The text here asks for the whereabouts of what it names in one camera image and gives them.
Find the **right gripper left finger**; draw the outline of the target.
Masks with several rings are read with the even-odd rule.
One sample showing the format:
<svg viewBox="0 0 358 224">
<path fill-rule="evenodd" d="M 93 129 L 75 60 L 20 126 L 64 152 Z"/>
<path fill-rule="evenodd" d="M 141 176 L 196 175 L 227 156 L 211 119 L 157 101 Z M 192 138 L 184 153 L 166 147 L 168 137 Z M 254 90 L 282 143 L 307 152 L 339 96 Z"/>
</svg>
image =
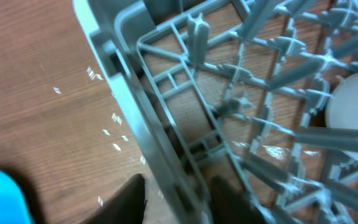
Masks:
<svg viewBox="0 0 358 224">
<path fill-rule="evenodd" d="M 147 206 L 145 178 L 134 174 L 86 224 L 142 224 Z"/>
</svg>

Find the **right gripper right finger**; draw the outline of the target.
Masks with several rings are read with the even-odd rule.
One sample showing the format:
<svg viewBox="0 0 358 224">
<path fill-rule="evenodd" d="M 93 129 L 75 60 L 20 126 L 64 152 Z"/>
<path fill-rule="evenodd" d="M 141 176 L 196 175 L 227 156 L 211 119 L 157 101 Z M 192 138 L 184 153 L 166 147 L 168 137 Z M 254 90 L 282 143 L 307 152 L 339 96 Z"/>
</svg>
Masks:
<svg viewBox="0 0 358 224">
<path fill-rule="evenodd" d="M 264 216 L 220 176 L 211 179 L 211 213 L 217 224 L 266 224 Z"/>
</svg>

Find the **white cup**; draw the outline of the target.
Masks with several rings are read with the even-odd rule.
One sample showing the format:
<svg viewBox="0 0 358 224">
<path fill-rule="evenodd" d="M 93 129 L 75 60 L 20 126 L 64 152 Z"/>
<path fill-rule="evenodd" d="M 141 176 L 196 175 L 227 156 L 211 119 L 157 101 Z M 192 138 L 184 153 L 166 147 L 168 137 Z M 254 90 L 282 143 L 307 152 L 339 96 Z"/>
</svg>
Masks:
<svg viewBox="0 0 358 224">
<path fill-rule="evenodd" d="M 325 120 L 329 128 L 358 129 L 358 73 L 347 77 L 334 89 Z"/>
</svg>

